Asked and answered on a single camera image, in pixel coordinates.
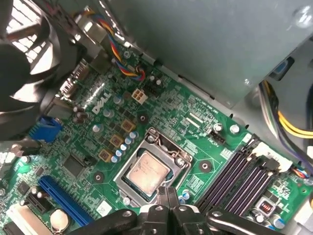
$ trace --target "green circuit board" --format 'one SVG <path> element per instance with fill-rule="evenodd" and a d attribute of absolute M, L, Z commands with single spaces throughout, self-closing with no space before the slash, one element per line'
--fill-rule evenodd
<path fill-rule="evenodd" d="M 133 67 L 143 63 L 135 54 L 131 54 L 127 62 Z M 192 169 L 178 189 L 178 194 L 181 195 L 184 189 L 188 189 L 191 193 L 191 198 L 186 202 L 188 204 L 195 204 L 200 199 L 232 153 L 241 144 L 245 144 L 251 134 L 243 126 L 239 126 L 238 134 L 232 134 L 229 129 L 236 123 L 230 117 L 209 105 L 181 83 L 158 69 L 147 66 L 151 71 L 142 82 L 123 76 L 115 66 L 105 74 L 98 74 L 91 69 L 88 78 L 80 84 L 80 89 L 73 99 L 75 104 L 86 108 L 86 112 L 89 113 L 88 120 L 84 124 L 75 124 L 72 117 L 62 120 L 63 130 L 53 143 L 44 144 L 40 153 L 31 157 L 30 163 L 16 162 L 7 179 L 2 181 L 7 195 L 1 200 L 0 227 L 10 221 L 5 214 L 9 206 L 18 203 L 26 196 L 18 192 L 18 185 L 22 181 L 30 187 L 37 185 L 40 176 L 36 175 L 36 171 L 39 167 L 44 169 L 42 175 L 52 176 L 94 219 L 101 217 L 98 209 L 103 201 L 109 205 L 106 210 L 110 213 L 127 208 L 119 196 L 113 179 L 136 150 L 150 127 L 162 132 L 193 156 Z M 151 82 L 150 75 L 161 81 L 161 89 L 157 95 L 148 95 L 148 99 L 141 105 L 131 97 L 131 94 L 135 89 L 143 89 Z M 122 104 L 114 103 L 113 97 L 116 95 L 123 98 Z M 107 98 L 106 102 L 95 113 L 94 107 L 99 105 L 98 101 L 102 97 Z M 105 117 L 104 109 L 114 111 L 114 116 Z M 142 115 L 148 118 L 144 123 L 140 121 Z M 120 162 L 116 164 L 104 162 L 98 154 L 103 149 L 111 152 L 116 150 L 110 143 L 110 139 L 114 134 L 122 138 L 127 136 L 127 133 L 121 130 L 121 124 L 126 119 L 135 124 L 135 129 L 139 133 L 138 138 L 131 144 Z M 218 143 L 209 136 L 209 130 L 215 123 L 223 126 L 221 135 L 225 139 L 225 144 Z M 100 133 L 92 131 L 95 124 L 102 124 L 103 130 Z M 97 163 L 86 167 L 78 177 L 74 177 L 63 166 L 71 154 L 78 158 L 92 156 Z M 210 172 L 201 170 L 203 160 L 212 163 Z M 99 171 L 104 174 L 104 181 L 100 184 L 94 180 L 94 174 Z M 269 191 L 279 198 L 279 206 L 282 209 L 280 215 L 288 221 L 311 193 L 312 188 L 304 185 L 302 179 L 288 173 L 281 175 L 270 186 Z M 60 207 L 53 200 L 51 203 L 55 208 Z M 36 209 L 33 211 L 48 228 L 51 228 L 50 211 L 44 214 L 40 214 Z M 78 224 L 72 222 L 65 234 L 78 227 Z"/>

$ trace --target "motherboard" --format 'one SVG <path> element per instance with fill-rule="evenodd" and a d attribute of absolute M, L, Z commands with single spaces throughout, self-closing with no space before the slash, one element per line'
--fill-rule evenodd
<path fill-rule="evenodd" d="M 1 181 L 0 234 L 10 234 L 14 224 L 68 234 L 119 209 L 139 212 L 156 202 L 159 186 L 176 187 L 179 202 L 203 214 L 221 207 L 282 229 L 312 191 L 291 171 L 293 163 L 179 81 L 120 49 L 130 67 L 145 69 L 145 80 L 123 75 L 111 61 L 103 62 L 102 73 L 80 65 L 83 78 L 58 95 L 74 107 L 71 117 L 56 119 L 54 140 L 18 158 Z M 62 229 L 59 220 L 67 221 Z"/>

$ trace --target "cable bundle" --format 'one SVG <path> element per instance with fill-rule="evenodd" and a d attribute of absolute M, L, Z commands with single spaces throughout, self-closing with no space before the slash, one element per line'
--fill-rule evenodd
<path fill-rule="evenodd" d="M 112 52 L 115 56 L 115 62 L 117 64 L 117 66 L 119 67 L 119 69 L 121 70 L 121 72 L 124 75 L 132 78 L 133 80 L 136 80 L 136 81 L 144 80 L 146 77 L 144 70 L 142 70 L 139 67 L 136 67 L 136 69 L 135 69 L 136 73 L 134 73 L 134 72 L 130 71 L 126 66 L 123 65 L 122 58 L 119 55 L 119 52 L 117 50 L 117 42 L 114 39 L 114 30 L 111 27 L 111 25 L 106 21 L 104 16 L 102 16 L 100 14 L 96 14 L 93 11 L 84 11 L 81 13 L 76 13 L 75 15 L 80 15 L 80 14 L 92 18 L 93 21 L 97 22 L 99 25 L 101 25 L 108 32 L 111 49 L 112 49 Z"/>

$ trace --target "integrated circuit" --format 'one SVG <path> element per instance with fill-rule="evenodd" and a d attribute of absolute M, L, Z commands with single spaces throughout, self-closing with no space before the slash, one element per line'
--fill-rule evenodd
<path fill-rule="evenodd" d="M 133 124 L 131 121 L 125 119 L 121 125 L 122 129 L 126 132 L 131 132 L 132 130 L 135 129 L 136 125 Z"/>
<path fill-rule="evenodd" d="M 84 165 L 79 162 L 73 155 L 70 155 L 65 162 L 63 163 L 63 167 L 68 170 L 75 178 L 79 176 L 79 174 L 84 170 Z"/>
<path fill-rule="evenodd" d="M 98 155 L 98 157 L 101 158 L 106 163 L 109 163 L 111 161 L 112 156 L 113 156 L 113 153 L 106 149 L 102 149 Z"/>
<path fill-rule="evenodd" d="M 148 151 L 144 151 L 127 174 L 127 178 L 151 197 L 169 172 L 170 168 Z"/>
<path fill-rule="evenodd" d="M 25 182 L 25 181 L 22 181 L 18 188 L 17 188 L 18 192 L 21 194 L 21 195 L 25 195 L 27 193 L 27 191 L 29 190 L 29 186 L 28 184 Z"/>
<path fill-rule="evenodd" d="M 113 135 L 110 139 L 110 143 L 113 144 L 116 148 L 119 148 L 123 141 L 123 138 L 118 135 Z"/>

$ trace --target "cpu socket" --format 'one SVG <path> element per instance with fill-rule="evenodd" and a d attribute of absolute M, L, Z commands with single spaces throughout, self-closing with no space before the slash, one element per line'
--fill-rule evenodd
<path fill-rule="evenodd" d="M 155 203 L 157 188 L 181 185 L 191 169 L 192 157 L 154 128 L 150 128 L 136 151 L 118 172 L 116 182 L 121 198 L 131 206 Z"/>

